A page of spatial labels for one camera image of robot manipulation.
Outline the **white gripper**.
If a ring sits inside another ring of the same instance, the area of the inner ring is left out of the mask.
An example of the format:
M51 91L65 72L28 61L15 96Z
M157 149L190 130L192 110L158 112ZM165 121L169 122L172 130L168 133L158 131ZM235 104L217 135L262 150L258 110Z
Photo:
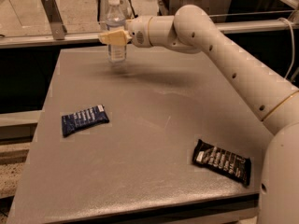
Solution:
M125 46L132 40L132 44L140 48L150 48L149 27L151 16L140 16L127 23L128 32L125 30L105 31L99 34L103 44Z

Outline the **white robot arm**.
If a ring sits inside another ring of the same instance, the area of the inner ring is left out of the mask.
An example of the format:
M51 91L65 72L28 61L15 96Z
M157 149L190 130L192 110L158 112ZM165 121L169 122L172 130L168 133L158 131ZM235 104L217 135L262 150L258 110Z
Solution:
M257 224L299 224L299 90L290 81L225 36L195 5L173 16L140 16L100 33L99 40L204 52L273 134L263 161Z

